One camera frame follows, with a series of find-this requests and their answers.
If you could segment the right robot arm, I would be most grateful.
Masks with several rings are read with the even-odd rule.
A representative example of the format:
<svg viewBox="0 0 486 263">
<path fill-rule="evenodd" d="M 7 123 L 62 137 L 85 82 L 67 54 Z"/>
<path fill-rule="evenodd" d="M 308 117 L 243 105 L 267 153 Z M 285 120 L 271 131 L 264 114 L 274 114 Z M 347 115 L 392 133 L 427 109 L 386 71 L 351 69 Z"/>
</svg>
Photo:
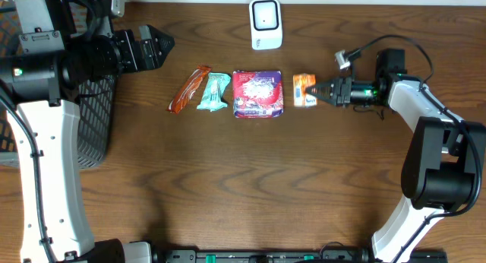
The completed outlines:
<svg viewBox="0 0 486 263">
<path fill-rule="evenodd" d="M 451 112 L 424 80 L 408 74 L 404 50 L 377 53 L 374 81 L 358 81 L 351 74 L 308 86 L 305 93 L 333 106 L 387 107 L 413 132 L 402 166 L 402 197 L 371 237 L 371 249 L 361 261 L 409 262 L 435 224 L 475 205 L 482 184 L 485 126 Z"/>
</svg>

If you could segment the orange juice carton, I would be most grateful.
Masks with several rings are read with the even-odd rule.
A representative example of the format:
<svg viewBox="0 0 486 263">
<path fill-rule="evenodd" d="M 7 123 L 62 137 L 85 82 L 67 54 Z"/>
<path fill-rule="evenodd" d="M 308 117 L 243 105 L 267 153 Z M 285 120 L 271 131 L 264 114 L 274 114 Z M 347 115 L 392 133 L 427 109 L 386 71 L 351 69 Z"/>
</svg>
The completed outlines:
<svg viewBox="0 0 486 263">
<path fill-rule="evenodd" d="M 312 107 L 317 105 L 315 96 L 306 92 L 308 87 L 316 84 L 314 74 L 295 74 L 293 81 L 293 102 L 295 107 Z"/>
</svg>

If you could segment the orange brown snack bar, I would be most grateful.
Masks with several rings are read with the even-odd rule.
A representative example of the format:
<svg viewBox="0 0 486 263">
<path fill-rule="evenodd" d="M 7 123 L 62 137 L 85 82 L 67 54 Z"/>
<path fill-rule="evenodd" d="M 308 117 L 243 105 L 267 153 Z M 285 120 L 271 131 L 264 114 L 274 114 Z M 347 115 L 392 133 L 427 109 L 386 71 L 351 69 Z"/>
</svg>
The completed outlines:
<svg viewBox="0 0 486 263">
<path fill-rule="evenodd" d="M 211 71 L 212 68 L 209 66 L 198 66 L 178 91 L 178 93 L 174 96 L 167 110 L 175 114 L 180 113 L 188 105 L 204 78 Z"/>
</svg>

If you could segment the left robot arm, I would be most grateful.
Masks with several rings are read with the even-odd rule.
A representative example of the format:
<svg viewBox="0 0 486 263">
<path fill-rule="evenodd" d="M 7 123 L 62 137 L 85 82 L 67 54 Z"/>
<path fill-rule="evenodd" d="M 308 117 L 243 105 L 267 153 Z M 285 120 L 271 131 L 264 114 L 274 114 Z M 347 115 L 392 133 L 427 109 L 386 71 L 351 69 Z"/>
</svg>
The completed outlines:
<svg viewBox="0 0 486 263">
<path fill-rule="evenodd" d="M 96 241 L 80 183 L 80 87 L 160 68 L 174 39 L 150 25 L 114 30 L 125 0 L 14 0 L 21 55 L 1 60 L 1 103 L 22 184 L 23 262 L 159 262 L 147 241 Z"/>
</svg>

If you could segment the teal snack packet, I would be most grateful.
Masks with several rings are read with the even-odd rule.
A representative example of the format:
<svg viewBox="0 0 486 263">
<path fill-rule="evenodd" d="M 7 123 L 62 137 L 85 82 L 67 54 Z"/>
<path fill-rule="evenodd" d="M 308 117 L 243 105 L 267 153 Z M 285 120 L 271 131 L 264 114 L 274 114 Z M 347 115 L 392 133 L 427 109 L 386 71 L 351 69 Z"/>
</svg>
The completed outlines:
<svg viewBox="0 0 486 263">
<path fill-rule="evenodd" d="M 226 108 L 228 104 L 222 99 L 231 77 L 225 73 L 209 73 L 207 85 L 197 109 L 211 112 Z"/>
</svg>

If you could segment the red purple snack bag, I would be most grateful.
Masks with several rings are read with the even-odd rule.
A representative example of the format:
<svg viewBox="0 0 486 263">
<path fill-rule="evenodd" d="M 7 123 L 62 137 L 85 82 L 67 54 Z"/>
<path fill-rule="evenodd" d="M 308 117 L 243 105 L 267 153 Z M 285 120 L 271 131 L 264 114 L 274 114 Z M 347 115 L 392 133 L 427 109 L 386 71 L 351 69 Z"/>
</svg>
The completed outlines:
<svg viewBox="0 0 486 263">
<path fill-rule="evenodd" d="M 236 118 L 274 118 L 283 114 L 281 71 L 234 71 L 232 92 Z"/>
</svg>

